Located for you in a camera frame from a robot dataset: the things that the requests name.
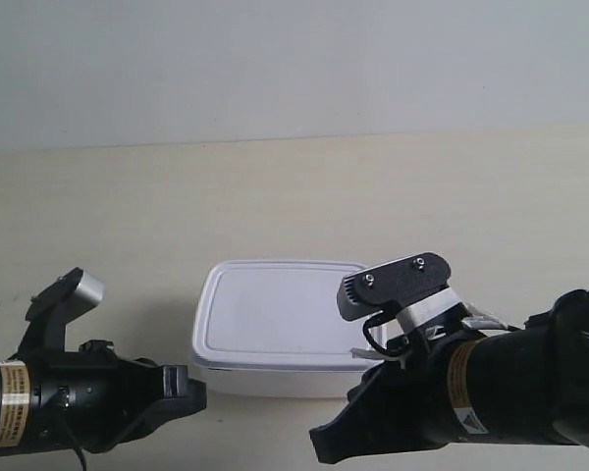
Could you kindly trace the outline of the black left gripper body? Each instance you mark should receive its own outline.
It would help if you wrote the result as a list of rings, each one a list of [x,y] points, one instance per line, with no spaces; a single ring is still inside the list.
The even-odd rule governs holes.
[[[75,445],[94,454],[143,439],[151,360],[118,356],[103,340],[78,351],[18,354],[31,382],[30,409],[14,454],[64,450]]]

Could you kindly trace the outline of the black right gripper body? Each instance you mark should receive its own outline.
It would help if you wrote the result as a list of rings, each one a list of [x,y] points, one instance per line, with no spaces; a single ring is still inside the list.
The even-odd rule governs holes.
[[[401,364],[385,361],[367,371],[360,383],[348,392],[348,403],[364,392],[380,393],[399,400],[414,415],[415,426],[427,442],[455,439],[454,414],[446,399],[446,368],[453,336],[418,344]]]

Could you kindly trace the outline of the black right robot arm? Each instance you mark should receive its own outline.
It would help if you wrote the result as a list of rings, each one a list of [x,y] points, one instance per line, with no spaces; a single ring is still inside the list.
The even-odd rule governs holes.
[[[309,437],[324,464],[450,444],[589,448],[589,290],[521,330],[457,334],[421,364],[374,367]]]

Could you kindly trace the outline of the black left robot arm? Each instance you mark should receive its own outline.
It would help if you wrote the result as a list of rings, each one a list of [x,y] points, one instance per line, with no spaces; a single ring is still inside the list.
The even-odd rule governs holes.
[[[106,340],[29,351],[0,360],[0,456],[105,453],[206,406],[187,366],[121,357]]]

